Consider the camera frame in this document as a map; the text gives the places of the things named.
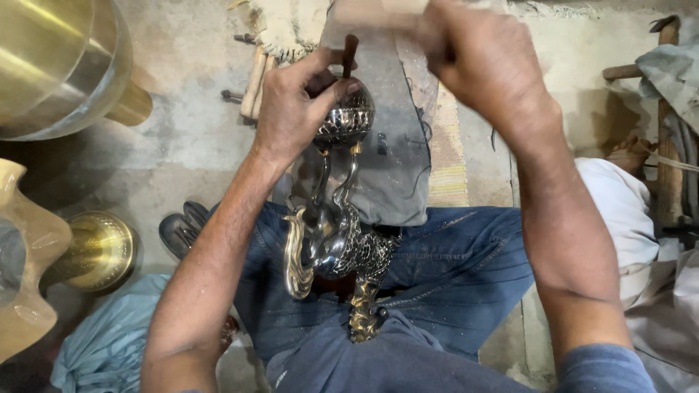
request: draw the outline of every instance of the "lap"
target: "lap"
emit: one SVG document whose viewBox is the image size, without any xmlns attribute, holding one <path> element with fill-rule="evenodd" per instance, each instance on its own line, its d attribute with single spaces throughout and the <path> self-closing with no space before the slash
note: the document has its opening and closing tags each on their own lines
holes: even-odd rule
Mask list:
<svg viewBox="0 0 699 393">
<path fill-rule="evenodd" d="M 403 312 L 447 351 L 477 359 L 483 341 L 533 282 L 519 210 L 429 208 L 427 213 L 425 225 L 403 228 L 403 244 L 382 286 L 403 291 L 381 305 Z M 285 214 L 284 206 L 264 206 L 234 300 L 265 363 L 333 314 L 349 310 L 331 293 L 312 292 L 302 301 L 287 294 Z"/>
</svg>

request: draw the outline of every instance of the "rope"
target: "rope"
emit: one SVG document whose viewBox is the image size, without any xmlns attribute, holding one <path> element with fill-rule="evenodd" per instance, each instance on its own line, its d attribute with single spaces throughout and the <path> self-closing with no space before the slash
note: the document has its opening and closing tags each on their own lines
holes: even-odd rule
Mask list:
<svg viewBox="0 0 699 393">
<path fill-rule="evenodd" d="M 673 159 L 669 159 L 667 157 L 663 157 L 659 155 L 656 152 L 652 152 L 649 148 L 646 148 L 645 146 L 641 145 L 640 143 L 638 144 L 643 150 L 647 151 L 648 153 L 651 154 L 651 156 L 655 157 L 658 159 L 658 162 L 662 162 L 665 165 L 670 165 L 675 168 L 682 169 L 683 171 L 692 171 L 692 172 L 699 172 L 699 166 L 694 166 L 690 164 L 685 164 L 684 162 L 679 162 L 675 161 Z"/>
</svg>

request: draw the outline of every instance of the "woven mat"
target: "woven mat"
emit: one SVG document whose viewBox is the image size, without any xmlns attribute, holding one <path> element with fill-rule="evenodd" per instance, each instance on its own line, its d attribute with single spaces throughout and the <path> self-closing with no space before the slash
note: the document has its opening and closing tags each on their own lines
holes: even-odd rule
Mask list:
<svg viewBox="0 0 699 393">
<path fill-rule="evenodd" d="M 429 145 L 432 172 L 429 179 L 427 206 L 439 208 L 468 206 L 466 165 L 459 136 L 456 98 L 441 83 L 437 93 L 437 108 L 432 121 L 432 139 Z"/>
</svg>

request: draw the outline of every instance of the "blue plastic bag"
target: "blue plastic bag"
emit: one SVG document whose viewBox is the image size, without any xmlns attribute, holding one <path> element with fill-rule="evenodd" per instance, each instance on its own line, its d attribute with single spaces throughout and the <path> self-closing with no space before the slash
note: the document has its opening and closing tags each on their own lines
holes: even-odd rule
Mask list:
<svg viewBox="0 0 699 393">
<path fill-rule="evenodd" d="M 51 384 L 63 393 L 138 392 L 148 325 L 169 279 L 150 274 L 112 294 L 65 339 Z"/>
</svg>

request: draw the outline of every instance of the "blue shirt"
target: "blue shirt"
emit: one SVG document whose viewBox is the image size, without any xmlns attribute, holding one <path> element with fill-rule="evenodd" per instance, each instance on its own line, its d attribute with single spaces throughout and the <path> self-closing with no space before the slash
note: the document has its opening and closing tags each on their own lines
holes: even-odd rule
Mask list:
<svg viewBox="0 0 699 393">
<path fill-rule="evenodd" d="M 534 392 L 466 358 L 450 354 L 399 311 L 379 334 L 353 344 L 337 315 L 294 349 L 274 356 L 267 379 L 276 392 Z M 655 392 L 638 356 L 612 344 L 571 350 L 557 392 Z"/>
</svg>

